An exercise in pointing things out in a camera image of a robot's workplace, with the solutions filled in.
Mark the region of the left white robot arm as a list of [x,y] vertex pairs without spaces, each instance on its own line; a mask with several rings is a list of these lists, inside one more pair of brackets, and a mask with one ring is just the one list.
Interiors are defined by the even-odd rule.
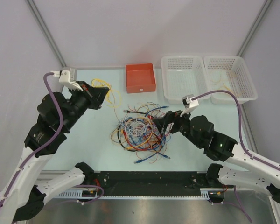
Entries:
[[37,110],[37,123],[26,139],[19,163],[8,184],[0,191],[0,224],[12,224],[35,217],[52,198],[65,190],[94,181],[94,171],[85,162],[43,184],[36,180],[47,162],[67,139],[66,134],[88,109],[98,110],[109,92],[108,87],[93,87],[84,81],[70,90],[66,99],[48,90]]

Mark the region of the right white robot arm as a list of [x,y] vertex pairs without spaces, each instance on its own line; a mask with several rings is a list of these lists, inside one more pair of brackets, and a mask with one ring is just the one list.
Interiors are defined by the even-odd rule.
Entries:
[[171,124],[170,133],[181,133],[214,161],[205,176],[209,186],[253,189],[280,204],[280,164],[244,150],[234,138],[215,131],[214,124],[203,115],[191,118],[181,111],[169,111],[164,117],[154,118],[153,122],[160,133]]

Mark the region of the left white plastic basket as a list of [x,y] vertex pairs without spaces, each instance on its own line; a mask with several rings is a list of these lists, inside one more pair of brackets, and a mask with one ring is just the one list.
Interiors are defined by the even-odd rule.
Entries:
[[161,72],[164,97],[171,104],[180,104],[184,96],[199,96],[210,91],[200,56],[164,56]]

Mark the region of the white plastic basket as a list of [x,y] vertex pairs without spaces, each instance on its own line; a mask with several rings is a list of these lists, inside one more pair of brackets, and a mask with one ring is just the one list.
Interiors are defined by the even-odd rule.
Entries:
[[200,56],[164,56],[161,72],[164,97],[171,104],[180,104],[184,96],[199,96],[210,91]]
[[206,56],[203,59],[211,91],[228,91],[240,104],[258,98],[251,74],[239,56]]

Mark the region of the orange square box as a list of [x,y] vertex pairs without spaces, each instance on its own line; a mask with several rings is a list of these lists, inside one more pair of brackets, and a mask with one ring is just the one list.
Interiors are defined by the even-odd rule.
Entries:
[[156,81],[152,63],[126,65],[126,92],[155,92]]

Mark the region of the right white plastic basket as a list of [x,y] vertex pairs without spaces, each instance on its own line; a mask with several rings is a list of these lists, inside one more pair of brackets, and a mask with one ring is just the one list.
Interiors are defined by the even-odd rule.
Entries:
[[258,98],[251,74],[239,56],[206,56],[203,59],[211,91],[228,91],[240,104]]

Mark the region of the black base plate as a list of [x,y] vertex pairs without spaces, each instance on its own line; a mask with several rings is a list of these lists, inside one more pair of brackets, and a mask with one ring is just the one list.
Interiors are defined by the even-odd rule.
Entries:
[[201,189],[224,189],[218,180],[195,171],[98,171],[85,162],[75,165],[85,174],[82,184],[98,182],[104,196],[183,197],[200,196]]

